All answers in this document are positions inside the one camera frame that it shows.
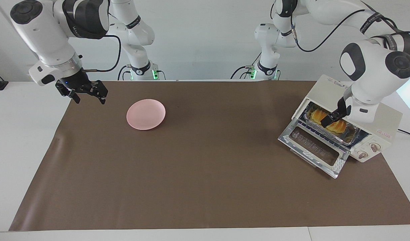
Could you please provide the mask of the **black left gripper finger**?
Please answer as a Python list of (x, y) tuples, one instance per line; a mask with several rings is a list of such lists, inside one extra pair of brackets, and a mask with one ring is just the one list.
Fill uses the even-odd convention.
[(321, 120), (321, 126), (323, 126), (323, 128), (326, 128), (327, 126), (338, 122), (340, 119), (342, 119), (342, 114), (338, 113), (337, 111), (329, 113)]

